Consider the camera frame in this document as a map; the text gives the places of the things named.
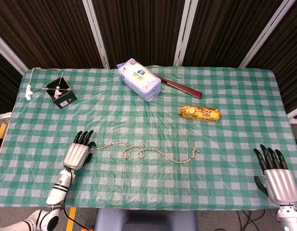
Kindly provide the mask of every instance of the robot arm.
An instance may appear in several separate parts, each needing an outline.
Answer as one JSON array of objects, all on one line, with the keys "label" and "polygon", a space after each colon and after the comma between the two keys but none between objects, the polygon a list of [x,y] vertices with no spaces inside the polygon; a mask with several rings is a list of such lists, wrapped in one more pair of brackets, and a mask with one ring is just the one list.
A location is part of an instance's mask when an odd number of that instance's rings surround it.
[{"label": "robot arm", "polygon": [[80,131],[71,144],[64,159],[65,169],[60,172],[46,202],[47,207],[51,208],[51,212],[37,210],[26,220],[5,228],[0,228],[0,231],[54,230],[59,220],[59,212],[65,207],[65,200],[72,180],[75,177],[75,171],[79,170],[86,162],[89,162],[91,154],[88,154],[88,150],[92,146],[96,146],[93,141],[88,144],[93,132],[93,130],[90,132],[85,131],[80,137],[82,133]]},{"label": "robot arm", "polygon": [[258,176],[254,181],[259,190],[265,193],[272,202],[280,206],[277,219],[285,231],[297,231],[297,187],[292,172],[288,170],[283,154],[279,150],[275,152],[264,145],[260,145],[262,154],[254,149],[258,157],[259,165],[265,176],[265,187]]}]

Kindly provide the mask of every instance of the table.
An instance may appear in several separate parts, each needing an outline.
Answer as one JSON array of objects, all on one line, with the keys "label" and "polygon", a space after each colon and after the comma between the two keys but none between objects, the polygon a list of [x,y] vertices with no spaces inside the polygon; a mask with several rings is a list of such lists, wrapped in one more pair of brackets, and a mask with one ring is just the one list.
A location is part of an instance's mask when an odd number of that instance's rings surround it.
[{"label": "table", "polygon": [[[67,206],[135,209],[260,209],[275,207],[260,192],[263,180],[253,148],[263,143],[283,153],[297,183],[297,147],[274,74],[261,69],[160,67],[152,72],[203,92],[196,99],[162,85],[153,102],[145,102],[119,79],[117,70],[66,69],[64,78],[77,100],[63,109],[39,91],[26,101],[31,71],[22,79],[9,129],[0,153],[0,206],[43,206],[62,170],[77,131],[94,129],[97,146],[113,141],[155,147],[157,153],[122,158],[125,146],[93,153],[76,172]],[[34,72],[32,89],[60,75]],[[178,115],[187,104],[220,109],[217,122]]]}]

